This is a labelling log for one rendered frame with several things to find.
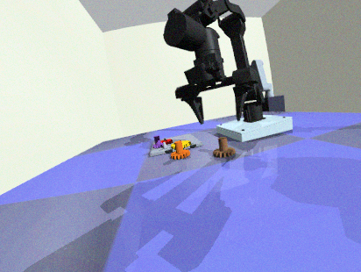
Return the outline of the yellow gear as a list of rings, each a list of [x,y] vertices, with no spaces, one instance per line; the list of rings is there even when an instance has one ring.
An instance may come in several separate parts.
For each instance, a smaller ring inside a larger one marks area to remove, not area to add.
[[[191,141],[187,141],[187,140],[182,141],[182,146],[183,147],[188,147],[190,145],[191,145]],[[175,149],[175,144],[174,143],[171,145],[171,148]]]

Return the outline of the purple gear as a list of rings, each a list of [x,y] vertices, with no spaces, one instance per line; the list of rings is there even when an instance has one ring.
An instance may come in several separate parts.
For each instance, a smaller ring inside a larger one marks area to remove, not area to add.
[[[160,138],[159,138],[159,135],[157,136],[153,136],[154,138],[154,142],[155,144],[152,145],[152,148],[159,148],[159,147],[163,147],[163,143],[160,143]]]

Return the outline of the brown gear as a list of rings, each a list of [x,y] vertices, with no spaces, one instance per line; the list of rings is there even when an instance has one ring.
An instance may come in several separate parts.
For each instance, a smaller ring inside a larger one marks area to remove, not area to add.
[[[234,148],[228,148],[228,142],[226,137],[218,138],[219,149],[213,151],[213,155],[217,157],[226,157],[229,155],[233,155],[236,150]]]

